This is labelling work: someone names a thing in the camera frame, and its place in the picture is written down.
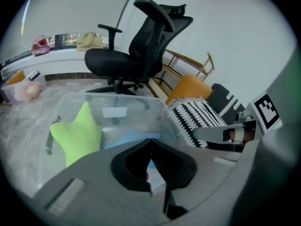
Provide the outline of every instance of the clear plastic storage box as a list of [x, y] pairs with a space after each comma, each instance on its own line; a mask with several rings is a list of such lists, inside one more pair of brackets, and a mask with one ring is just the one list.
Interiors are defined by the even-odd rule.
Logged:
[[167, 106], [158, 98], [68, 93], [49, 117], [49, 130], [41, 150], [39, 187], [66, 168], [64, 151], [50, 133], [51, 124], [72, 122], [86, 101], [96, 123], [103, 127], [100, 150], [145, 138], [157, 138], [170, 146], [184, 143]]

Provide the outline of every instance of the star-shaped pillow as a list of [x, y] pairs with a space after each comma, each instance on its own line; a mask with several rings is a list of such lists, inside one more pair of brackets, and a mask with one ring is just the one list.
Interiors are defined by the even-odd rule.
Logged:
[[102, 127], [96, 124], [88, 102], [82, 105], [73, 122], [54, 123], [50, 131], [65, 152], [66, 167], [100, 149]]

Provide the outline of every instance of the pink object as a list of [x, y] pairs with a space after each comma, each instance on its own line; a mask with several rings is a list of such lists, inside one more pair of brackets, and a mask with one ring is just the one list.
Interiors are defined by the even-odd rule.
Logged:
[[22, 81], [15, 86], [15, 99], [18, 101], [30, 102], [41, 93], [41, 83]]
[[48, 40], [45, 36], [40, 36], [34, 41], [32, 46], [32, 54], [34, 56], [47, 54], [49, 51], [50, 45], [48, 44]]

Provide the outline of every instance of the chair seat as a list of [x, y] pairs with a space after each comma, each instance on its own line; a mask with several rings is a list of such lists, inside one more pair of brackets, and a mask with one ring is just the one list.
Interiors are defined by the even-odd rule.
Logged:
[[142, 77], [143, 63], [130, 55], [102, 48], [89, 49], [85, 54], [87, 68], [98, 76]]

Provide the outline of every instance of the white wall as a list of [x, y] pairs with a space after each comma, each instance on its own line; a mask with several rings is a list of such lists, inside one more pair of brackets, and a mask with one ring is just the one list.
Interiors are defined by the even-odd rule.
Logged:
[[23, 36], [21, 26], [24, 8], [19, 11], [18, 19], [11, 23], [11, 32], [2, 42], [0, 62], [18, 55], [26, 46], [31, 47], [34, 40], [41, 35], [89, 31], [107, 34], [106, 30], [97, 28], [97, 24], [116, 27], [126, 1], [30, 0]]
[[25, 75], [32, 71], [40, 71], [42, 74], [54, 73], [90, 73], [85, 65], [85, 52], [76, 51], [75, 48], [51, 51], [48, 54], [34, 57], [29, 56], [18, 60], [1, 70], [3, 78], [12, 72], [23, 70]]
[[[220, 83], [243, 105], [265, 91], [284, 68], [297, 40], [289, 24], [270, 0], [154, 0], [168, 5], [187, 4], [185, 15], [193, 23], [178, 35], [168, 49], [201, 63], [211, 52], [216, 70], [206, 79], [212, 86]], [[127, 52], [130, 41], [141, 27], [145, 15], [132, 9], [117, 49]], [[175, 68], [182, 74], [196, 74], [184, 63]], [[167, 80], [176, 84], [173, 78]]]

